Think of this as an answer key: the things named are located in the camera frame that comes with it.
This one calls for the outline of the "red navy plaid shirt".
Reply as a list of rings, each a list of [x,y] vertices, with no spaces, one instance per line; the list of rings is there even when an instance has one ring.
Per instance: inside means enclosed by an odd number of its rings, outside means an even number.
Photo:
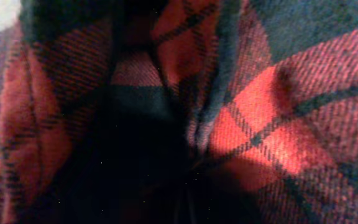
[[[358,223],[358,1],[0,1],[0,223]]]

